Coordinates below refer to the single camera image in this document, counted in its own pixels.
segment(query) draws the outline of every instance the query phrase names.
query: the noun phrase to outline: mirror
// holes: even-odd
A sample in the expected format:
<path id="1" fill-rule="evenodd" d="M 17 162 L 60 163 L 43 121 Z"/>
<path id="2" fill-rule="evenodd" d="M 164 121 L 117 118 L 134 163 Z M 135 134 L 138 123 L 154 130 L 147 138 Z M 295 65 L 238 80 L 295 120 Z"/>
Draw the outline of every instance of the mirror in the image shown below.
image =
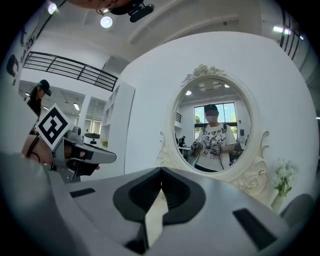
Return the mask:
<path id="1" fill-rule="evenodd" d="M 237 163 L 251 132 L 248 108 L 236 88 L 206 79 L 184 88 L 174 120 L 180 156 L 196 170 L 220 172 Z"/>

